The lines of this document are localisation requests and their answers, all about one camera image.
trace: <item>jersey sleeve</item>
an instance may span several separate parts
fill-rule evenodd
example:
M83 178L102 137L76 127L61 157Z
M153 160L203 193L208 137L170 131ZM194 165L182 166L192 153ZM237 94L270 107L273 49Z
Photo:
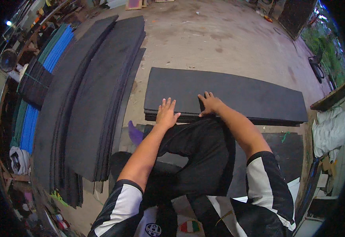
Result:
M132 231L129 226L137 222L134 220L137 216L142 216L142 196L142 189L135 182L127 179L117 181L88 237L119 236L119 233Z
M289 230L295 229L293 199L274 154L261 151L249 158L246 183L248 203L267 208Z

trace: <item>italian flag patch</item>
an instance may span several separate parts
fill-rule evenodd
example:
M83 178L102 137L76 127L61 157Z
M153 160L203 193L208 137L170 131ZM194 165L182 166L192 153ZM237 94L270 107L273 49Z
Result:
M185 233L194 233L200 231L200 225L197 220L186 221L179 226L179 230Z

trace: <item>grass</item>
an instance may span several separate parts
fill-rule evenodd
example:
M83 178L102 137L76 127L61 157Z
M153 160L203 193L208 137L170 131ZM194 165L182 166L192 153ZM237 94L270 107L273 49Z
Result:
M323 51L321 65L325 75L331 75L336 87L345 82L345 49L340 46L337 33L326 33L326 28L319 22L312 28L304 28L302 39L316 55L319 47Z

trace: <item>person's left arm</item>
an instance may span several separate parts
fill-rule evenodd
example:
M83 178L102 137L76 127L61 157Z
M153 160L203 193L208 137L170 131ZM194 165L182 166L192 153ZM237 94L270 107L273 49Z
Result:
M156 125L137 147L121 171L117 182L92 224L88 236L133 236L142 218L139 212L149 174L166 131L174 126L180 113L174 115L176 101L162 100Z

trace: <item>wooden door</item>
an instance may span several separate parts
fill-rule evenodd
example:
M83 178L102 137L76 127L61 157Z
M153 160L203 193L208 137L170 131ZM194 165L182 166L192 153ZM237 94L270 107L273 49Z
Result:
M287 0L282 14L278 18L279 24L296 40L306 26L315 8L317 0Z

